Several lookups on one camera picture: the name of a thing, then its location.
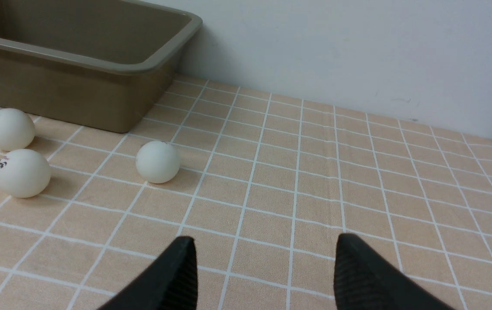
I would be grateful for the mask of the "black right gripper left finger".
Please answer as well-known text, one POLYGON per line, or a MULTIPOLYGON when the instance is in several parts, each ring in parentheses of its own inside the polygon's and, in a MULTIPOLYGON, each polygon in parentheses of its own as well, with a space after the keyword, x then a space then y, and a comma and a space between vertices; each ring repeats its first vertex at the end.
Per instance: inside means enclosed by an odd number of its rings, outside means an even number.
POLYGON ((194 239, 179 236, 100 310, 196 310, 198 266, 194 239))

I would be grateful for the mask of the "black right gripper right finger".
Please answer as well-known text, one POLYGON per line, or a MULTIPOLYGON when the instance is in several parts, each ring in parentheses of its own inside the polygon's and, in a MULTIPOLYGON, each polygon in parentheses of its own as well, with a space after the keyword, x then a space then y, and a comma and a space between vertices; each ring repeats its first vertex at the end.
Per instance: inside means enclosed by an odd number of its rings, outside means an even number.
POLYGON ((339 310, 452 309, 353 233, 337 238, 334 296, 339 310))

